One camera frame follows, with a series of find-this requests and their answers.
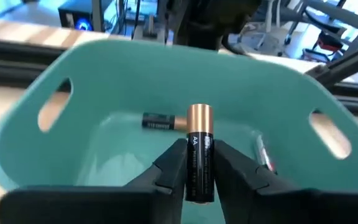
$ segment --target table surface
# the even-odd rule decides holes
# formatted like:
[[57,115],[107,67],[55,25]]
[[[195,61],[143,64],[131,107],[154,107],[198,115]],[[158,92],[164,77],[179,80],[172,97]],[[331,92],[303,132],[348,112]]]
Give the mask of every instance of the table surface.
[[[95,32],[85,32],[78,30],[62,29],[57,27],[47,27],[35,24],[23,24],[16,22],[7,22],[0,20],[0,40],[10,42],[25,42],[30,44],[44,45],[50,47],[69,48],[90,40],[97,39],[121,39],[128,40],[127,37],[109,35]],[[265,60],[280,65],[288,66],[294,70],[303,73],[317,63],[305,62],[289,58],[271,57],[265,55],[253,55],[259,60]],[[0,86],[0,117],[14,104],[23,94],[24,90],[20,88],[8,88]],[[42,111],[40,116],[40,127],[47,126],[57,115],[59,107],[67,97],[66,93],[57,93],[52,101],[47,105],[46,110]],[[338,148],[338,153],[344,153],[349,147],[346,140],[343,140],[334,126],[324,117],[314,115],[311,117],[316,130],[323,135],[324,140],[334,148]]]

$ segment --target blue light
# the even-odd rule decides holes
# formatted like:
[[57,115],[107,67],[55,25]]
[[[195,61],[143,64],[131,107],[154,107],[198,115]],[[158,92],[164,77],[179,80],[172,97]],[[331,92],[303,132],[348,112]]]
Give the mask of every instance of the blue light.
[[75,29],[77,30],[93,30],[92,25],[87,19],[78,19],[75,24]]

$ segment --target teal plastic bin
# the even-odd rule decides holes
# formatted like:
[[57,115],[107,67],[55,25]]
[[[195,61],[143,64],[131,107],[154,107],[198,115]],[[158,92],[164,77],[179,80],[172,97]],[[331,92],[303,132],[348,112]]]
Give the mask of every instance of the teal plastic bin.
[[[47,132],[40,109],[66,79],[72,91]],[[185,134],[141,128],[143,112],[185,115],[214,109],[214,137],[254,157],[264,135],[279,175],[300,187],[358,191],[358,124],[318,82],[289,68],[151,42],[99,40],[64,53],[0,120],[0,185],[120,186]],[[336,159],[310,125],[329,116],[352,146]],[[185,202],[183,223],[224,223],[216,203]]]

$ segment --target floor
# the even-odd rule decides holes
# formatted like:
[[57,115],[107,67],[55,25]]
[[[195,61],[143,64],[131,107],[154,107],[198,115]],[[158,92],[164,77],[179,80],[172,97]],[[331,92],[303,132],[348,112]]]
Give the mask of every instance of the floor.
[[[2,19],[9,21],[20,21],[20,22],[32,22],[36,24],[43,24],[47,26],[56,26],[60,27],[60,19],[58,16],[57,8],[62,5],[66,0],[40,0],[39,2],[31,2],[26,4],[25,6],[19,7],[15,11],[6,14]],[[131,11],[135,9],[135,0],[128,0],[128,8],[131,8]],[[156,7],[154,3],[150,3],[148,1],[142,1],[141,12],[144,14],[154,14],[156,11]],[[104,13],[104,19],[106,21],[110,21],[115,23],[115,15],[116,15],[116,3],[113,1],[109,7],[106,9]],[[121,35],[131,35],[133,31],[133,26],[127,25],[121,31]],[[272,26],[272,31],[270,33],[273,39],[277,39],[279,41],[278,46],[283,46],[283,40],[287,34],[287,30],[283,28]],[[294,32],[292,36],[291,44],[286,46],[283,51],[286,57],[290,58],[300,58],[303,48],[311,48],[316,41],[316,38],[320,30],[312,25],[307,26],[305,32]],[[237,42],[237,36],[231,35],[229,38],[230,43],[235,44]],[[237,45],[238,47],[242,47],[243,49],[249,49],[248,46],[252,45],[254,41],[250,40],[249,37],[244,37],[241,40],[241,44]],[[275,55],[276,52],[269,49],[269,46],[264,46],[267,54]],[[358,82],[358,76],[353,76],[355,82]]]

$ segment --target bin handle hole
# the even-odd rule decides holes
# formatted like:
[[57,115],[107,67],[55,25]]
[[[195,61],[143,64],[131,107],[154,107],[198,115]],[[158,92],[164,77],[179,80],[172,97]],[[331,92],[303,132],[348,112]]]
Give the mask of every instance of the bin handle hole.
[[329,116],[315,110],[309,116],[310,125],[325,143],[330,153],[339,160],[347,158],[352,152],[352,145],[342,131],[333,123]]
[[52,93],[49,99],[42,106],[38,113],[38,127],[44,133],[48,132],[55,121],[60,116],[60,113],[66,107],[68,99],[73,93],[71,80],[66,78],[58,89]]

